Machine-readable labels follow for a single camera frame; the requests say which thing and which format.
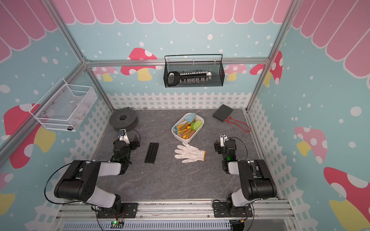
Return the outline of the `white work glove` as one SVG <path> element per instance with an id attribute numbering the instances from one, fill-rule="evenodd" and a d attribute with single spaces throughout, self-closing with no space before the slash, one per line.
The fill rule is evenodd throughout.
<path id="1" fill-rule="evenodd" d="M 177 149 L 174 150 L 176 159 L 182 159 L 182 163 L 193 163 L 197 161 L 205 161 L 206 151 L 200 150 L 188 143 L 182 143 L 178 145 Z"/>

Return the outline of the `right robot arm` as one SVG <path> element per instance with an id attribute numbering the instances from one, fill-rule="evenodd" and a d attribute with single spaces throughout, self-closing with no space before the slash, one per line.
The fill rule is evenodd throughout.
<path id="1" fill-rule="evenodd" d="M 220 134 L 220 141 L 216 141 L 214 147 L 223 157 L 223 171 L 239 176 L 241 184 L 240 189 L 230 193 L 225 202 L 212 202 L 215 217 L 252 217 L 251 205 L 255 201 L 277 196 L 276 185 L 263 159 L 237 160 L 236 141 L 224 133 Z"/>

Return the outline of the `black socket holder tool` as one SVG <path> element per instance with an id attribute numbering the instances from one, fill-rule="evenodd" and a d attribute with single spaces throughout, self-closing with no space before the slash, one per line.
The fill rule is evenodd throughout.
<path id="1" fill-rule="evenodd" d="M 201 82 L 208 81 L 211 77 L 212 73 L 206 71 L 190 73 L 171 72 L 167 77 L 167 85 L 169 87 L 174 87 L 179 84 L 200 84 Z"/>

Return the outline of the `grey filament spool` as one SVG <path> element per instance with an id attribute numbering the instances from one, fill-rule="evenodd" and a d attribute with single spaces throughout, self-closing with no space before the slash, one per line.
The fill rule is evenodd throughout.
<path id="1" fill-rule="evenodd" d="M 137 127 L 139 118 L 133 109 L 123 108 L 113 112 L 109 118 L 109 123 L 117 132 L 123 129 L 130 131 Z"/>

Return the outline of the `yellow shovel wooden handle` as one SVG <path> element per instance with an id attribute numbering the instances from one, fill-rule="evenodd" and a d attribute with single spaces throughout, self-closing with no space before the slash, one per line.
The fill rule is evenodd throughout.
<path id="1" fill-rule="evenodd" d="M 177 133 L 183 133 L 183 132 L 186 132 L 187 130 L 191 130 L 191 127 L 190 127 L 191 123 L 185 123 L 185 124 L 181 124 L 180 126 L 176 127 L 176 132 Z"/>

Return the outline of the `light green trowel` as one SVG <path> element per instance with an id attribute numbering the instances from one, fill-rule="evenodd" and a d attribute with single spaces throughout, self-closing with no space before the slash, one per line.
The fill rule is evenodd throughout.
<path id="1" fill-rule="evenodd" d="M 193 123 L 191 123 L 190 127 L 192 130 L 197 131 L 202 126 L 202 124 L 203 124 L 202 120 L 196 120 Z"/>

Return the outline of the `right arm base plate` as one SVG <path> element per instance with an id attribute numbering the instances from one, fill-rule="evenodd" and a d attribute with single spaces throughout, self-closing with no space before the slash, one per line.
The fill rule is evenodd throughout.
<path id="1" fill-rule="evenodd" d="M 212 202 L 214 210 L 214 216 L 216 218 L 251 218 L 253 217 L 251 205 L 245 207 L 234 207 L 227 204 L 227 202 L 221 202 L 214 200 Z"/>

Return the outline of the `black aluminium rail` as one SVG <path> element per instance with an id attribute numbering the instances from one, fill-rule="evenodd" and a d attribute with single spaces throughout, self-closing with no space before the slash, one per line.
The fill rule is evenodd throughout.
<path id="1" fill-rule="evenodd" d="M 159 143 L 158 142 L 151 142 L 150 143 L 150 145 L 148 147 L 146 157 L 145 157 L 145 163 L 151 163 L 151 164 L 155 163 L 158 148 L 159 148 Z"/>

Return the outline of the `light blue trowel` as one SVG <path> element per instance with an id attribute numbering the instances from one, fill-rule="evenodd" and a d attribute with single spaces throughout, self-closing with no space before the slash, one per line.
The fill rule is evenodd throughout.
<path id="1" fill-rule="evenodd" d="M 188 113 L 186 114 L 179 122 L 178 125 L 185 124 L 185 123 L 192 123 L 195 119 L 196 113 Z"/>

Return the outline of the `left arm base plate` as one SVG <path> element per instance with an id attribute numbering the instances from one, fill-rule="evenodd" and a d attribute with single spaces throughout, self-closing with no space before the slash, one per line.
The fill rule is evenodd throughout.
<path id="1" fill-rule="evenodd" d="M 97 208 L 98 218 L 135 218 L 138 203 L 120 203 L 112 208 Z"/>

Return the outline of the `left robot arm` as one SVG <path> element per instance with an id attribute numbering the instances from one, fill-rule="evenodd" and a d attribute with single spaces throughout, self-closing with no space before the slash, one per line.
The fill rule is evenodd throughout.
<path id="1" fill-rule="evenodd" d="M 54 188 L 54 196 L 66 199 L 66 202 L 54 202 L 49 199 L 44 187 L 45 199 L 56 205 L 66 205 L 83 202 L 94 206 L 94 210 L 110 213 L 116 217 L 124 215 L 127 209 L 121 202 L 118 194 L 109 193 L 96 186 L 100 177 L 119 176 L 126 173 L 131 164 L 131 152 L 140 146 L 141 137 L 134 136 L 130 141 L 126 138 L 118 138 L 113 142 L 113 157 L 110 161 L 86 161 L 74 160 L 62 167 L 67 170 Z"/>

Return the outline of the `black box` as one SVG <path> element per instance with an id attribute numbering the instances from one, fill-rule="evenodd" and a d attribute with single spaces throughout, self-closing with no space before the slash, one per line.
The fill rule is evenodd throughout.
<path id="1" fill-rule="evenodd" d="M 224 122 L 230 114 L 233 112 L 233 109 L 226 105 L 221 105 L 213 114 L 213 117 L 217 120 Z"/>

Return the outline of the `green circuit board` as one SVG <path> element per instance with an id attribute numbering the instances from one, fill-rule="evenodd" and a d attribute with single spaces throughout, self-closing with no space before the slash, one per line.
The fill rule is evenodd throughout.
<path id="1" fill-rule="evenodd" d="M 122 229 L 124 226 L 124 221 L 112 221 L 111 222 L 111 225 L 110 225 L 110 228 L 111 229 Z"/>

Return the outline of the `white plastic storage box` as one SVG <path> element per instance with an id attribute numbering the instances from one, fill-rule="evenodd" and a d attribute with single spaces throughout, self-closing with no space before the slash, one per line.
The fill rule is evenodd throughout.
<path id="1" fill-rule="evenodd" d="M 172 135 L 183 143 L 190 143 L 200 132 L 205 120 L 196 113 L 185 114 L 171 129 Z"/>

